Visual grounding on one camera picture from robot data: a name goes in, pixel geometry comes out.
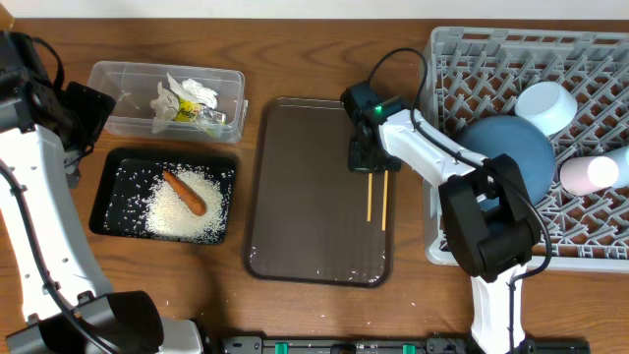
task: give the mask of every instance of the carrot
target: carrot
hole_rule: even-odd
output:
[[[179,198],[186,204],[188,209],[196,216],[203,216],[206,212],[205,203],[195,191],[193,191],[182,180],[174,174],[164,170],[164,180],[175,190]]]

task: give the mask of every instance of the gray dish rack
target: gray dish rack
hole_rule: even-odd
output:
[[[555,178],[536,205],[552,240],[549,268],[629,272],[629,188],[576,197],[557,175],[571,157],[602,154],[629,140],[629,34],[437,28],[425,54],[422,112],[449,136],[488,116],[513,114],[517,95],[541,81],[560,83],[577,98],[573,122],[549,137]],[[426,255],[456,265],[441,222],[438,192],[425,183]],[[542,262],[543,250],[543,243],[534,248],[531,266]]]

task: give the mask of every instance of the wood grain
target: wood grain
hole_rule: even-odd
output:
[[[197,318],[215,335],[426,337],[464,334],[472,318],[470,281],[454,266],[424,256],[422,179],[405,167],[396,176],[393,273],[375,290],[261,281],[241,260],[252,200],[260,115],[279,96],[336,99],[398,46],[424,48],[432,29],[475,26],[546,30],[629,31],[629,22],[554,21],[245,21],[22,20],[17,30],[45,38],[64,60],[66,79],[86,83],[100,60],[229,68],[245,74],[249,113],[235,145],[122,138],[103,133],[83,161],[73,191],[87,238],[118,291],[141,289],[162,316]],[[53,60],[43,54],[52,68]],[[411,95],[417,61],[400,55],[378,73],[384,91]],[[117,147],[172,148],[227,154],[238,161],[225,243],[218,247],[94,235],[87,221],[107,152]],[[0,334],[22,329],[15,258],[2,229]],[[524,285],[523,322],[534,337],[587,338],[595,353],[629,348],[629,276],[548,271]],[[4,341],[0,351],[6,351]]]

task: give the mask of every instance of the plastic tray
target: plastic tray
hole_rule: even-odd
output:
[[[367,222],[369,178],[347,168],[354,126],[343,106],[277,98],[264,112],[246,269],[271,280],[367,288],[384,283],[392,266],[394,176],[384,207],[384,174],[373,174]]]
[[[177,82],[194,79],[218,92],[217,111],[227,115],[227,123],[208,128],[194,123],[171,122],[168,128],[153,133],[154,110],[149,103],[158,97],[157,83],[170,88],[166,73]],[[176,65],[98,62],[87,85],[114,97],[116,108],[105,124],[111,134],[199,142],[237,143],[243,136],[247,104],[245,76],[234,70],[195,68]]]
[[[146,231],[145,220],[139,216],[150,196],[149,188],[155,182],[154,176],[161,178],[163,170],[174,170],[177,166],[203,171],[205,179],[220,184],[223,195],[222,215],[225,225],[218,232],[208,232],[199,238],[181,238],[156,235]],[[109,152],[98,185],[98,192],[89,218],[89,229],[100,235],[136,237],[165,241],[180,241],[215,245],[224,241],[227,234],[227,220],[233,197],[236,178],[234,162],[225,157],[194,155],[160,150],[116,148]]]
[[[512,114],[517,95],[555,81],[579,102],[572,124],[550,137],[556,171],[568,158],[620,148],[629,138],[629,34],[524,29],[437,28],[425,54],[429,79],[422,96],[427,120],[447,135],[479,119]],[[554,183],[537,208],[552,240],[550,268],[629,271],[629,189],[585,197]],[[424,184],[426,255],[456,265],[441,227],[438,192]],[[532,266],[543,257],[534,248]]]

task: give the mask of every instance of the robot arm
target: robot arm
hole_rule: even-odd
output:
[[[493,183],[477,170],[434,144],[454,151],[465,160],[484,165],[509,179],[526,194],[524,181],[513,159],[495,159],[469,151],[428,124],[416,110],[418,132],[410,111],[398,97],[382,101],[368,83],[348,88],[341,101],[356,126],[351,142],[349,168],[379,172],[399,169],[400,159],[439,190],[448,247],[459,266],[472,277],[475,317],[472,336],[487,354],[510,350],[508,283],[525,272],[532,247],[540,241],[540,229],[509,190]],[[478,202],[500,198],[500,206],[483,212]],[[521,282],[515,283],[513,338],[524,338],[520,325]]]
[[[94,258],[69,185],[115,101],[77,83],[62,90],[61,62],[51,84],[34,41],[0,35],[0,207],[28,324],[7,337],[9,350],[201,353],[194,323],[161,319],[142,291],[114,293]]]

